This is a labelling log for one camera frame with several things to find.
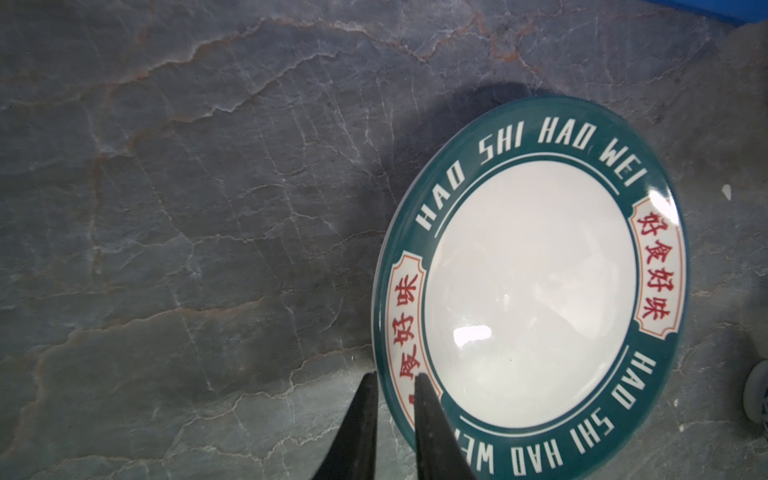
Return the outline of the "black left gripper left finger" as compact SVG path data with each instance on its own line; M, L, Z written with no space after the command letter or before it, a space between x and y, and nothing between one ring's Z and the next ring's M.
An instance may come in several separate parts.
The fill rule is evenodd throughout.
M313 480L371 480L375 477L378 380L366 373Z

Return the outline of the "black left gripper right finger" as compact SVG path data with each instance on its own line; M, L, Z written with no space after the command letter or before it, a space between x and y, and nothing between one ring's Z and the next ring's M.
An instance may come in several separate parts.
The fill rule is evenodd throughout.
M450 429L430 378L415 378L415 441L419 480L474 479Z

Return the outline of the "blue plastic bin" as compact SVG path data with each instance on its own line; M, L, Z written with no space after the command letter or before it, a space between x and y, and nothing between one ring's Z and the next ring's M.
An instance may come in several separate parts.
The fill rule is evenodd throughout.
M716 18L734 25L765 21L767 0L652 0L653 3Z

